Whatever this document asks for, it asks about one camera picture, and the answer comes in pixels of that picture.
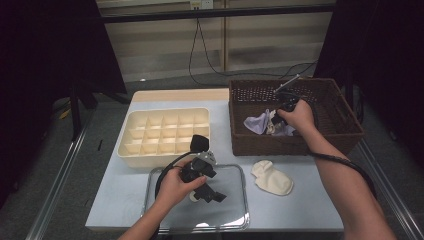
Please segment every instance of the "table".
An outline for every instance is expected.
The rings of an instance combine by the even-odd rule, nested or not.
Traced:
[[[210,148],[218,164],[237,164],[245,175],[250,214],[250,224],[245,231],[343,231],[341,219],[325,192],[311,157],[236,157],[232,154],[228,97],[228,89],[139,91],[133,96],[127,117],[136,110],[208,108]],[[129,168],[118,157],[117,149],[122,135],[123,128],[85,225],[94,231],[126,229],[144,211],[151,169]],[[255,162],[264,159],[272,161],[276,169],[293,179],[294,188],[289,195],[276,196],[255,185],[255,177],[250,174],[251,168]]]

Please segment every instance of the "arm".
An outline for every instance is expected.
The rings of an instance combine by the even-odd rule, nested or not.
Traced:
[[[312,152],[347,157],[315,128],[308,103],[300,100],[293,112],[278,110],[299,131]],[[345,228],[345,239],[396,239],[384,213],[362,176],[339,163],[315,159],[321,181]]]
[[[188,193],[206,182],[205,176],[199,177],[189,183],[184,183],[180,179],[180,168],[188,162],[180,161],[176,164],[179,167],[169,170],[162,181],[161,188],[153,205],[119,240],[150,239],[169,211],[181,202]]]

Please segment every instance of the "wall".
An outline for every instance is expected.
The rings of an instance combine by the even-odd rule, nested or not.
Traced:
[[[103,15],[189,10],[189,1],[98,0]],[[334,3],[321,1],[214,1],[214,8],[271,7]],[[200,19],[208,57],[217,71],[285,67],[318,59],[331,13]],[[195,19],[107,24],[124,81],[186,76]],[[210,73],[198,32],[191,69]]]

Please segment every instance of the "brown wicker basket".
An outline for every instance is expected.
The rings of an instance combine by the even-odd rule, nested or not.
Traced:
[[[247,129],[247,117],[257,117],[281,106],[273,91],[286,80],[231,80],[230,126],[233,154],[306,155],[308,147],[299,135],[258,135]],[[323,136],[344,154],[364,136],[364,131],[333,79],[300,79],[291,88],[305,96],[315,109],[316,125]]]

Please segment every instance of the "white object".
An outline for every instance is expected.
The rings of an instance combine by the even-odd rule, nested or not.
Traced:
[[[269,112],[266,134],[273,136],[293,136],[293,132],[296,129],[294,129],[292,126],[286,125],[284,122],[280,122],[275,125],[272,123],[272,119],[274,118],[275,114],[277,114],[277,110],[272,110]]]
[[[255,183],[261,189],[276,195],[287,195],[293,188],[293,181],[286,174],[278,171],[271,161],[262,160],[252,167]]]
[[[194,134],[210,139],[206,108],[134,111],[124,124],[118,156],[132,168],[166,167],[190,151]]]
[[[194,197],[194,194],[196,194],[194,191],[190,192],[190,194],[188,195],[190,200],[192,202],[198,202],[200,199],[197,199],[196,197]]]
[[[201,9],[213,9],[213,0],[202,0]]]

